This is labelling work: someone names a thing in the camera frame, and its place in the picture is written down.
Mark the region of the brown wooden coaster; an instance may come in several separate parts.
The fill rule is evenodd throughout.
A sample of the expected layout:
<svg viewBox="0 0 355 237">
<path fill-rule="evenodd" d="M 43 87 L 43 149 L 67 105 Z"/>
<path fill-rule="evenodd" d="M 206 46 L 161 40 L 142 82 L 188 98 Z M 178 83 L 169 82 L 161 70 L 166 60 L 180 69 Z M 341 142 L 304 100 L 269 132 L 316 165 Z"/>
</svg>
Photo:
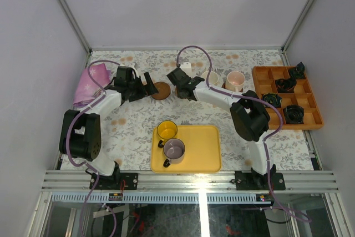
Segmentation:
<svg viewBox="0 0 355 237">
<path fill-rule="evenodd" d="M 155 100 L 164 100 L 171 93 L 170 86 L 165 82 L 156 82 L 154 83 L 154 86 L 158 90 L 158 92 L 151 95 L 151 97 Z"/>
<path fill-rule="evenodd" d="M 225 82 L 222 84 L 222 88 L 223 88 L 223 89 L 226 89 L 225 84 L 226 84 Z"/>
</svg>

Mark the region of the white mug green handle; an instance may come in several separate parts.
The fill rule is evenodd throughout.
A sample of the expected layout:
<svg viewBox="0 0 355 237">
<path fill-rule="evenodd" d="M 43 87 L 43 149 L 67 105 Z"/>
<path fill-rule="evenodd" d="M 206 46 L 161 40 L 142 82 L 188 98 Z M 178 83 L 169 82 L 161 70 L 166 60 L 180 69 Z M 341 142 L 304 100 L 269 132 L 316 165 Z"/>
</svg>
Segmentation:
<svg viewBox="0 0 355 237">
<path fill-rule="evenodd" d="M 219 83 L 219 76 L 214 71 L 211 71 L 210 73 L 208 70 L 203 72 L 203 74 L 201 75 L 201 78 L 204 78 L 204 80 L 207 80 L 209 85 L 218 85 L 218 83 Z"/>
</svg>

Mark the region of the yellow glass mug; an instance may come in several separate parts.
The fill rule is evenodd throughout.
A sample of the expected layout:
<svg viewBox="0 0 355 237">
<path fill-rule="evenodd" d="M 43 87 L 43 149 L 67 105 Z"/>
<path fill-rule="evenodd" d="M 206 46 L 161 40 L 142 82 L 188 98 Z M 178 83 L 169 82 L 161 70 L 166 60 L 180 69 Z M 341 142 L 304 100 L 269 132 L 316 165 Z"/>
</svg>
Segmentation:
<svg viewBox="0 0 355 237">
<path fill-rule="evenodd" d="M 157 127 L 158 147 L 163 148 L 168 140 L 175 138 L 178 133 L 177 129 L 178 126 L 170 120 L 161 122 Z"/>
</svg>

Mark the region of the pink ceramic mug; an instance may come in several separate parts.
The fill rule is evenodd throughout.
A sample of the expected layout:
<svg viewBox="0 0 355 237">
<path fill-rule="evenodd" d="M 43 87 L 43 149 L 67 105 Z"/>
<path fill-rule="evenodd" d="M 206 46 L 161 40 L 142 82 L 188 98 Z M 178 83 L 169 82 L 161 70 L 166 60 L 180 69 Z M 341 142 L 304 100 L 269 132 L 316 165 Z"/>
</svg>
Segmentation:
<svg viewBox="0 0 355 237">
<path fill-rule="evenodd" d="M 232 71 L 227 75 L 225 83 L 227 90 L 239 92 L 244 87 L 245 76 L 239 71 Z"/>
</svg>

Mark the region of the purple ceramic mug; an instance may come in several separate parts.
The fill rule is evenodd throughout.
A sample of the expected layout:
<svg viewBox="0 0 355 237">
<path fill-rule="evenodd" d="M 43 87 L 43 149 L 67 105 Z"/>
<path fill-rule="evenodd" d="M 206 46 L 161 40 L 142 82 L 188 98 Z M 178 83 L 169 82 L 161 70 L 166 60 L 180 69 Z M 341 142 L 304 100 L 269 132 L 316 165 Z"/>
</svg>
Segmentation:
<svg viewBox="0 0 355 237">
<path fill-rule="evenodd" d="M 163 167 L 168 168 L 172 164 L 179 164 L 185 156 L 185 144 L 180 139 L 168 140 L 164 147 L 163 153 L 166 157 Z"/>
</svg>

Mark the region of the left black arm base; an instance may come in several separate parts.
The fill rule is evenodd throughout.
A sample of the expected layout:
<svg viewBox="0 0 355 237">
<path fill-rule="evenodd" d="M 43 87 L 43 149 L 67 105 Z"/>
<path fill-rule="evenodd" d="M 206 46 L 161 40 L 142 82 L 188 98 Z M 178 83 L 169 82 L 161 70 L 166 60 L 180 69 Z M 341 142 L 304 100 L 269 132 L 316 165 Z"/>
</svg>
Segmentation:
<svg viewBox="0 0 355 237">
<path fill-rule="evenodd" d="M 119 165 L 115 163 L 112 175 L 100 175 L 97 185 L 94 186 L 97 175 L 91 173 L 91 180 L 89 188 L 96 190 L 137 190 L 138 173 L 121 172 Z"/>
</svg>

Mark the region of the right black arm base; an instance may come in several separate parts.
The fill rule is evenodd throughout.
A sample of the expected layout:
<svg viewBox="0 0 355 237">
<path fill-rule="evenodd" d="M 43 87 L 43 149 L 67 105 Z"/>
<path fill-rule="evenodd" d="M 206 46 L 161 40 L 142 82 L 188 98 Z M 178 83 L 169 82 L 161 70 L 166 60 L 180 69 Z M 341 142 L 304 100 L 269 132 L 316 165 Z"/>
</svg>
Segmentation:
<svg viewBox="0 0 355 237">
<path fill-rule="evenodd" d="M 277 172 L 275 164 L 270 169 L 270 182 L 272 190 L 286 190 L 283 174 Z M 235 171 L 235 178 L 231 179 L 230 183 L 242 191 L 269 190 L 267 174 L 260 175 L 253 169 L 250 172 Z"/>
</svg>

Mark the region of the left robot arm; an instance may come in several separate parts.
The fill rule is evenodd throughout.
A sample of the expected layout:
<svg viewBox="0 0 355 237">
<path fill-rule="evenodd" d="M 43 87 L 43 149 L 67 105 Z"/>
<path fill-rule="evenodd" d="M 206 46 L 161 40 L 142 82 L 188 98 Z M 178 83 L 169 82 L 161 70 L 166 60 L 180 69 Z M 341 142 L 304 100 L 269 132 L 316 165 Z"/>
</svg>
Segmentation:
<svg viewBox="0 0 355 237">
<path fill-rule="evenodd" d="M 141 77 L 134 67 L 118 66 L 109 79 L 105 64 L 90 65 L 83 73 L 80 89 L 92 93 L 93 99 L 78 110 L 64 113 L 59 150 L 75 167 L 86 166 L 101 175 L 108 189 L 121 185 L 117 163 L 103 149 L 103 120 L 125 102 L 134 102 L 158 92 L 148 72 Z"/>
</svg>

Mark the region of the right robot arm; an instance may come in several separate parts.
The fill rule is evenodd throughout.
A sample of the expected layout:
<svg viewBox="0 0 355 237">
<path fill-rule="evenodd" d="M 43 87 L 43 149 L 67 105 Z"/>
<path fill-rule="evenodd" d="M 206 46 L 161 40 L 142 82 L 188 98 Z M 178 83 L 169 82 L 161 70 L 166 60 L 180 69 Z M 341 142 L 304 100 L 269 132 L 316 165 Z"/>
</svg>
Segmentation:
<svg viewBox="0 0 355 237">
<path fill-rule="evenodd" d="M 252 158 L 253 184 L 258 189 L 266 189 L 273 182 L 270 162 L 265 151 L 265 137 L 270 116 L 256 93 L 232 91 L 210 85 L 201 77 L 189 77 L 181 68 L 167 74 L 169 81 L 177 89 L 180 99 L 206 102 L 230 112 L 236 133 L 248 142 Z"/>
</svg>

